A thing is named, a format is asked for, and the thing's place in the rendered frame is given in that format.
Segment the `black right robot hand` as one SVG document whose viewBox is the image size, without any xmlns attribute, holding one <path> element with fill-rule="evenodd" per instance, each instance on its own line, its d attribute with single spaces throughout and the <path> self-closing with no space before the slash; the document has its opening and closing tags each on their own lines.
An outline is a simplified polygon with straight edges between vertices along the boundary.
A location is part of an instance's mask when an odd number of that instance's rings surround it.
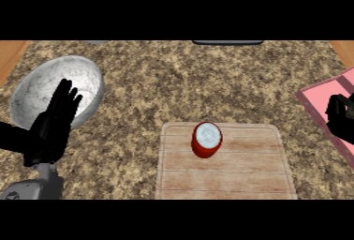
<svg viewBox="0 0 354 240">
<path fill-rule="evenodd" d="M 324 113 L 330 133 L 354 144 L 354 94 L 349 97 L 342 94 L 331 95 Z"/>
</svg>

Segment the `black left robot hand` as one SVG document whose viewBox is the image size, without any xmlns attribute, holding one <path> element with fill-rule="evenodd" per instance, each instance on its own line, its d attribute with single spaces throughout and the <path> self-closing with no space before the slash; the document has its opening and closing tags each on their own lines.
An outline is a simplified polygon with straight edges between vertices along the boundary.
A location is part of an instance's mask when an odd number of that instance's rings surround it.
<svg viewBox="0 0 354 240">
<path fill-rule="evenodd" d="M 61 158 L 81 99 L 72 81 L 61 79 L 48 107 L 35 117 L 30 128 L 0 122 L 0 149 L 23 154 L 24 167 L 55 163 Z"/>
</svg>

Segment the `wooden cutting board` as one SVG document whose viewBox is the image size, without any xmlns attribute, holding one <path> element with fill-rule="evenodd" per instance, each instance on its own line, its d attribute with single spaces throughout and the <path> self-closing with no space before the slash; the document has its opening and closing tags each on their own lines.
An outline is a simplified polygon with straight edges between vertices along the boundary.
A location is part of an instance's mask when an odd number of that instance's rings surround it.
<svg viewBox="0 0 354 240">
<path fill-rule="evenodd" d="M 199 158 L 190 148 L 196 125 L 163 124 L 156 177 L 157 199 L 293 200 L 297 197 L 277 127 L 221 123 L 222 143 Z"/>
</svg>

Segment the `white marbled bowl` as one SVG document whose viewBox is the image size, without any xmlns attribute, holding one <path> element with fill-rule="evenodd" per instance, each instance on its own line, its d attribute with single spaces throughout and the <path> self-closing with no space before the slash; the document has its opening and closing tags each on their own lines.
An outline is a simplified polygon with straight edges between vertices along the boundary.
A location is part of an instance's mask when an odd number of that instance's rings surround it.
<svg viewBox="0 0 354 240">
<path fill-rule="evenodd" d="M 82 95 L 72 128 L 78 128 L 95 113 L 104 92 L 100 69 L 82 56 L 60 56 L 32 70 L 11 93 L 10 120 L 20 128 L 29 129 L 35 117 L 45 111 L 61 79 L 72 81 L 76 93 Z"/>
</svg>

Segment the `red can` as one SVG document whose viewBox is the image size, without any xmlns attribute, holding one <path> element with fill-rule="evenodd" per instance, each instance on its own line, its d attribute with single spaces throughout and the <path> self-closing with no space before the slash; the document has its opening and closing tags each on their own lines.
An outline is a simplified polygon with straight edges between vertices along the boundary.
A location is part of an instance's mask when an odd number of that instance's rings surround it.
<svg viewBox="0 0 354 240">
<path fill-rule="evenodd" d="M 199 158 L 209 158 L 218 151 L 222 143 L 219 127 L 210 123 L 200 123 L 191 131 L 190 148 Z"/>
</svg>

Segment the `dark flat appliance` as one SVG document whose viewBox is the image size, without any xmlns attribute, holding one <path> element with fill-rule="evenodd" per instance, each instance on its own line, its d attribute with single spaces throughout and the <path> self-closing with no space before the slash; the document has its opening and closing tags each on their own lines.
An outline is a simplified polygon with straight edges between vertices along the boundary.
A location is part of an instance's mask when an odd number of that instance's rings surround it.
<svg viewBox="0 0 354 240">
<path fill-rule="evenodd" d="M 193 40 L 197 45 L 259 45 L 263 40 Z"/>
</svg>

